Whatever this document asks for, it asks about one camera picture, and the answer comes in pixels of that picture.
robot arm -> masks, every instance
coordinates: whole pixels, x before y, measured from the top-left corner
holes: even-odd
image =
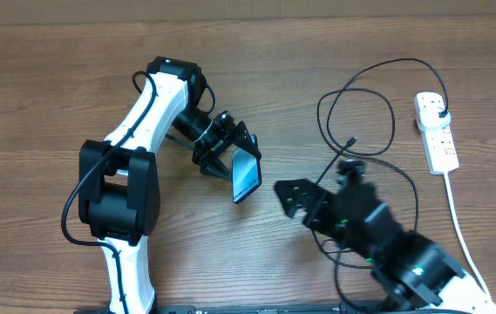
[[[194,143],[192,161],[202,174],[230,180],[231,174],[218,159],[232,144],[257,159],[261,154],[249,140],[241,121],[236,125],[227,112],[209,118],[197,108],[207,81],[201,68],[193,63],[157,57],[147,66],[156,86],[153,105],[139,123],[133,136],[116,148],[104,165],[98,167],[79,191],[79,218],[91,228],[99,242],[111,244],[118,252],[124,297],[119,294],[116,260],[112,251],[102,247],[110,275],[110,307],[88,313],[149,313],[156,307],[155,290],[148,270],[147,239],[160,211],[160,191],[155,155],[170,126],[174,126]],[[131,125],[147,109],[153,87],[147,80],[139,99],[124,121],[104,142],[88,140],[79,154],[79,179],[121,141]],[[127,176],[127,186],[106,182],[105,175]]]
[[[393,219],[374,186],[364,183],[363,162],[341,161],[339,174],[336,194],[305,179],[278,181],[275,191],[288,217],[305,210],[306,227],[372,261],[372,275],[388,296],[381,312],[424,308],[496,313],[496,305],[453,257]]]

plug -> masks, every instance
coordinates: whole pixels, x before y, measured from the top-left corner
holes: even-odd
[[[416,122],[420,131],[431,131],[441,127],[449,126],[451,114],[445,115],[445,104],[443,97],[435,92],[420,92],[414,98],[416,109]]]
[[[345,149],[352,147],[354,144],[356,144],[356,141],[358,140],[357,136],[353,136],[350,138],[349,141],[346,142],[346,145],[344,146]]]

smartphone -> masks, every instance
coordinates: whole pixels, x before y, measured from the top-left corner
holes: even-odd
[[[257,147],[257,137],[251,136]],[[240,204],[262,184],[261,163],[250,153],[237,148],[232,153],[232,201]]]

wooden table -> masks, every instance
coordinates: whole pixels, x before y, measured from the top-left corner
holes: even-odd
[[[149,242],[151,279],[160,304],[332,303],[332,264],[310,232],[283,213],[277,180],[315,179],[333,157],[317,130],[316,102],[365,66],[422,58],[447,85],[461,168],[455,202],[471,254],[496,301],[496,16],[336,18],[247,22],[0,27],[0,312],[70,313],[110,298],[99,249],[69,244],[59,219],[78,177],[78,151],[102,140],[137,93],[131,74],[157,55],[202,66],[229,110],[256,133],[263,184],[240,206],[228,183],[201,176],[191,154],[165,141],[157,154],[162,209]],[[381,157],[416,182],[419,231],[465,261],[453,231],[443,179],[428,174],[414,120],[417,92],[440,88],[422,65],[398,63],[355,86],[384,93],[397,135]],[[209,106],[204,96],[201,106]],[[342,98],[333,132],[378,150],[389,138],[381,99]],[[222,159],[229,164],[230,155]],[[410,228],[411,187],[370,165],[395,216]],[[335,189],[335,174],[323,185]],[[70,212],[73,235],[91,239]],[[357,256],[346,262],[365,263]],[[369,271],[342,270],[354,299],[384,293]]]

power strip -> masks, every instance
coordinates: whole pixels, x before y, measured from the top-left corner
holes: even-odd
[[[465,239],[460,231],[455,204],[453,202],[449,173],[459,167],[459,159],[457,158],[455,142],[453,140],[451,128],[449,127],[451,116],[447,114],[449,118],[440,118],[437,115],[437,112],[445,107],[443,98],[435,92],[419,93],[414,98],[414,105],[416,108],[416,121],[420,133],[422,134],[422,143],[424,144],[425,159],[428,164],[428,169],[430,170],[430,174],[442,174],[444,176],[451,218],[460,246],[463,249],[463,253],[465,253],[466,261],[471,266],[472,272],[486,294],[486,301],[492,302],[492,297],[490,296],[486,283],[476,268],[476,265],[474,265],[468,248],[466,247]]]
[[[438,111],[445,108],[441,95],[421,92],[414,98],[414,106],[430,174],[449,173],[457,169],[459,159],[449,127],[451,115],[448,113],[445,118],[438,116]]]

